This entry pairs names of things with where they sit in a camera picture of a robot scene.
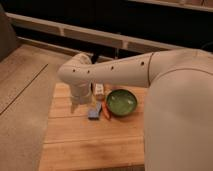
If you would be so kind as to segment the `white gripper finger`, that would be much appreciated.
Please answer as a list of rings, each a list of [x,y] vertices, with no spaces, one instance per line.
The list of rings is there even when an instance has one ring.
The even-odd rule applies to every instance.
[[[72,104],[71,105],[71,113],[74,113],[75,110],[77,109],[78,105],[77,104]]]

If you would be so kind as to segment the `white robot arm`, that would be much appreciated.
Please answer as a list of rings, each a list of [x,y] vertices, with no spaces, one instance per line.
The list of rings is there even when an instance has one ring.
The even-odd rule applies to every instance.
[[[80,53],[58,75],[78,104],[93,83],[148,90],[145,171],[213,171],[213,53],[186,48],[96,64]]]

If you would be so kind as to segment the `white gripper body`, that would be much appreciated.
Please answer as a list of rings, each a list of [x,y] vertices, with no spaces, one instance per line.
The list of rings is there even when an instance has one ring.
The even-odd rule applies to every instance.
[[[83,105],[83,104],[90,103],[92,96],[91,96],[91,93],[87,93],[86,95],[80,95],[80,94],[77,94],[76,92],[72,92],[70,94],[70,99],[74,104]]]

